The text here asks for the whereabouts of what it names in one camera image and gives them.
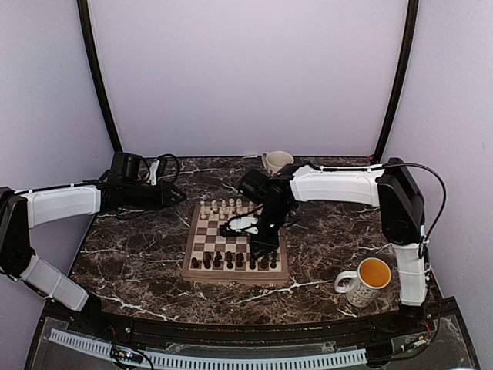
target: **white mug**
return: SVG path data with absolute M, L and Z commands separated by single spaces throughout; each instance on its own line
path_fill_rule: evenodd
M 294 163 L 294 158 L 289 153 L 276 151 L 262 154 L 262 163 L 272 176 L 287 164 Z
M 357 271 L 341 272 L 334 282 L 337 293 L 346 295 L 347 301 L 353 306 L 367 307 L 391 282 L 391 269 L 378 258 L 363 260 Z M 348 285 L 339 285 L 343 279 L 351 279 Z

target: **chess piece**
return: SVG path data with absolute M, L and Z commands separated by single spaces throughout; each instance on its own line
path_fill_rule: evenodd
M 192 267 L 193 268 L 199 268 L 200 267 L 200 263 L 195 257 L 192 258 Z
M 260 267 L 265 270 L 269 266 L 269 258 L 268 256 L 263 256 L 262 260 L 260 261 Z

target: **mug handle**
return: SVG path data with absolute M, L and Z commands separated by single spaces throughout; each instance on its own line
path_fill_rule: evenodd
M 357 272 L 356 271 L 344 271 L 338 274 L 336 277 L 336 281 L 334 282 L 334 288 L 337 293 L 347 293 L 350 290 L 350 285 L 344 287 L 340 286 L 339 283 L 343 279 L 356 279 L 357 278 Z
M 269 169 L 267 168 L 267 153 L 262 154 L 262 164 L 263 168 L 265 168 L 268 172 Z

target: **black pawn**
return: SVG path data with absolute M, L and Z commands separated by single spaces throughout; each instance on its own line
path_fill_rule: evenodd
M 269 266 L 269 258 L 268 256 L 263 256 L 262 260 L 260 261 L 260 267 L 265 270 Z
M 192 267 L 193 268 L 199 268 L 200 267 L 200 263 L 195 257 L 192 258 Z

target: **mug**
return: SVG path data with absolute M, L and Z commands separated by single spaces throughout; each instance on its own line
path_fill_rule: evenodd
M 294 163 L 294 158 L 289 153 L 276 151 L 262 154 L 262 163 L 272 176 L 287 164 Z
M 378 258 L 363 260 L 357 271 L 341 272 L 334 282 L 337 293 L 346 295 L 347 300 L 353 306 L 367 307 L 391 282 L 391 269 Z M 343 279 L 351 279 L 349 285 L 340 286 Z

